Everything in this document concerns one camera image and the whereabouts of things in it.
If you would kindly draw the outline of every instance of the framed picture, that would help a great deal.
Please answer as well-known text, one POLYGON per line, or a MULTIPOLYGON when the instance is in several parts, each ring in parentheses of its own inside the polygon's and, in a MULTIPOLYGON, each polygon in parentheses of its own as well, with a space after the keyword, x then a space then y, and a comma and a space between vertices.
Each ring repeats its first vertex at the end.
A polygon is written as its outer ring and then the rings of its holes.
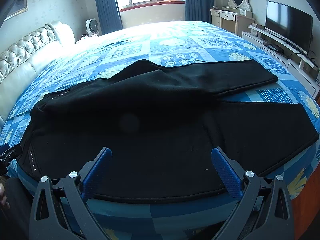
POLYGON ((13 7, 11 8, 5 21, 26 11, 28 11, 27 0, 17 0, 13 5, 13 7))

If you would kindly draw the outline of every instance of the window sill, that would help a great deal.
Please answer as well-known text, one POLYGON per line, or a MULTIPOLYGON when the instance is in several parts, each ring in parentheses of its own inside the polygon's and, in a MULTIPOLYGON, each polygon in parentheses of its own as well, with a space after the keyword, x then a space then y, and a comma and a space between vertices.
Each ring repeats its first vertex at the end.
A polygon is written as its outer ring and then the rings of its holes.
POLYGON ((132 5, 130 7, 126 7, 120 10, 120 12, 128 11, 135 8, 141 8, 141 7, 147 7, 147 6, 153 6, 153 5, 160 5, 160 4, 177 4, 177 3, 186 3, 186 1, 183 0, 174 0, 174 1, 158 1, 158 2, 149 2, 149 3, 142 3, 142 4, 136 4, 132 5))

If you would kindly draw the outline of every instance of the tufted headboard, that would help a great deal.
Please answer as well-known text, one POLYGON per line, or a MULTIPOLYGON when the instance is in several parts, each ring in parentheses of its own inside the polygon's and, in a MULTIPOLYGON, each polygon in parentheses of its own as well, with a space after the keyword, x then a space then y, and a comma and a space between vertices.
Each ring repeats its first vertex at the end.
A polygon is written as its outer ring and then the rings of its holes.
POLYGON ((41 71, 75 44, 71 28, 53 22, 12 44, 0 54, 0 131, 21 93, 41 71))

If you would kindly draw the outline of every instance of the television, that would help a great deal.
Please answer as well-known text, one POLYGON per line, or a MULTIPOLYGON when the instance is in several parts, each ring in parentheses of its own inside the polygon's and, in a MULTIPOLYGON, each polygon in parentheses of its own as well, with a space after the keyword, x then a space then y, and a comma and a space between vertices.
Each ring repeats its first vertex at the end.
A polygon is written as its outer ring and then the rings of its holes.
POLYGON ((288 41, 306 55, 312 37, 312 16, 291 6, 267 1, 266 30, 288 41))

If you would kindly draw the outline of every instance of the silver screw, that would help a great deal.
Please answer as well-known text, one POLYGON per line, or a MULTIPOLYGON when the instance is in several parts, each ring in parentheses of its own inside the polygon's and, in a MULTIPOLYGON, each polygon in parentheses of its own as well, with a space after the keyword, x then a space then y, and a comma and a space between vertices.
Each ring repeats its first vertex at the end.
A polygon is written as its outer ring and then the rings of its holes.
POLYGON ((282 177, 280 174, 278 174, 278 175, 276 176, 276 178, 277 178, 278 180, 283 180, 283 177, 282 177))
POLYGON ((245 173, 248 177, 253 177, 254 176, 254 172, 253 171, 247 171, 245 173))
POLYGON ((41 178, 41 182, 46 182, 48 180, 48 177, 47 176, 43 176, 42 178, 41 178))
POLYGON ((76 176, 78 176, 78 172, 76 172, 76 171, 72 171, 69 173, 70 178, 75 178, 76 176))

